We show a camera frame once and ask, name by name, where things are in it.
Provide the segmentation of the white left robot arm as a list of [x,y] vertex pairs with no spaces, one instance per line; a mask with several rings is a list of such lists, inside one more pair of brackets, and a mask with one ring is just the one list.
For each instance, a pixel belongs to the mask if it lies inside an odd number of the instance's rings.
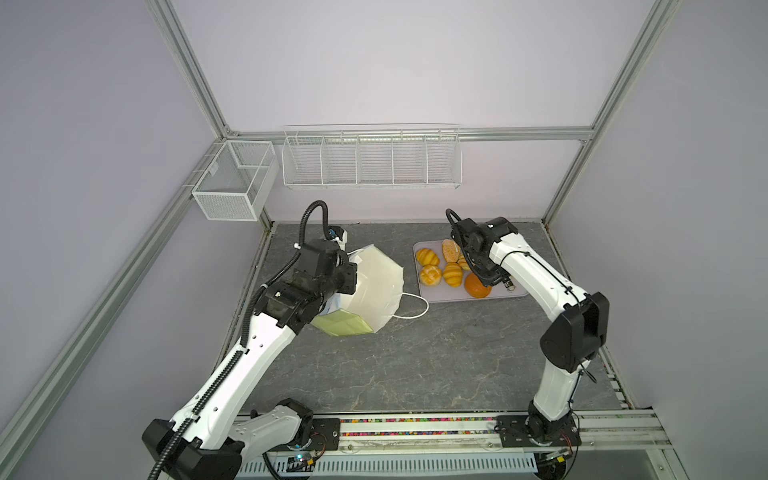
[[337,293],[356,290],[357,266],[338,239],[298,247],[288,280],[275,276],[255,294],[239,342],[171,419],[155,419],[142,440],[155,463],[152,479],[232,479],[243,463],[279,446],[310,445],[312,411],[285,399],[247,421],[238,415],[278,355]]

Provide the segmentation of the yellow fake bread roll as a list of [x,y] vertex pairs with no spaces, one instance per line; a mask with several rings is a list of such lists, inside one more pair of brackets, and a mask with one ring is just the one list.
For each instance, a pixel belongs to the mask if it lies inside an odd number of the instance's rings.
[[439,266],[441,264],[441,260],[437,253],[429,248],[419,249],[416,252],[416,260],[423,267]]

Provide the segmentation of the round orange fake bun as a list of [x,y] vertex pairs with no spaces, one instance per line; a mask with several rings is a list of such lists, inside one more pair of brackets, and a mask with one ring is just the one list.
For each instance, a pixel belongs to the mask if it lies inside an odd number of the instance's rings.
[[468,295],[476,299],[484,299],[492,292],[492,288],[484,285],[474,273],[467,275],[464,280],[464,288]]

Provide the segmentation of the striped yellow fake bread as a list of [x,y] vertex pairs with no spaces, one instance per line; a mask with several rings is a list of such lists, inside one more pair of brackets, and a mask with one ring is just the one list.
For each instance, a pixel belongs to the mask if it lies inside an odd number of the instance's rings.
[[463,283],[464,269],[456,262],[448,262],[442,272],[444,282],[457,288]]

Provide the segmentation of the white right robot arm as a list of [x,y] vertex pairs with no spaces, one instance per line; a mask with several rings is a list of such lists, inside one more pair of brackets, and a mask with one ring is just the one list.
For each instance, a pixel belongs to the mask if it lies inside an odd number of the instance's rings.
[[507,219],[477,223],[452,209],[446,218],[451,239],[481,283],[517,282],[550,321],[540,338],[546,363],[529,416],[542,424],[569,416],[579,376],[606,343],[610,302],[558,272]]

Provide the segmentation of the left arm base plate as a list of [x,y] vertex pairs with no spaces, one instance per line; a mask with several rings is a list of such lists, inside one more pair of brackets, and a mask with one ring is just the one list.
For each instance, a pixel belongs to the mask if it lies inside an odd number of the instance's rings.
[[320,417],[308,427],[301,427],[297,440],[273,447],[269,452],[337,451],[340,440],[341,420],[338,417]]

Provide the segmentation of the long ridged fake bread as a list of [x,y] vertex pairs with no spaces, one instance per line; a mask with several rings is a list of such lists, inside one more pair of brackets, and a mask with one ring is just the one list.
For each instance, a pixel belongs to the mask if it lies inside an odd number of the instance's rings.
[[457,264],[465,271],[470,271],[471,268],[466,260],[466,258],[463,255],[460,255],[457,259]]

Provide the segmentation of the floral paper gift bag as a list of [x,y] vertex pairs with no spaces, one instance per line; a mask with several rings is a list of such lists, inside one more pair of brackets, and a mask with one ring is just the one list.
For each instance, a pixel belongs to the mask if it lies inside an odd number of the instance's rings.
[[[373,334],[392,318],[414,320],[429,311],[426,298],[404,291],[403,267],[375,245],[357,249],[349,258],[357,266],[355,293],[334,294],[311,326],[330,337]],[[397,315],[404,296],[423,301],[424,310],[416,315]]]

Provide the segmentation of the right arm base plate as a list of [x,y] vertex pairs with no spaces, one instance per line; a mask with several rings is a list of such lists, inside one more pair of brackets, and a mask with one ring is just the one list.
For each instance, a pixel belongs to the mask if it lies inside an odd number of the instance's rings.
[[557,421],[548,421],[538,414],[499,415],[494,432],[505,448],[575,448],[582,444],[573,415],[566,415]]

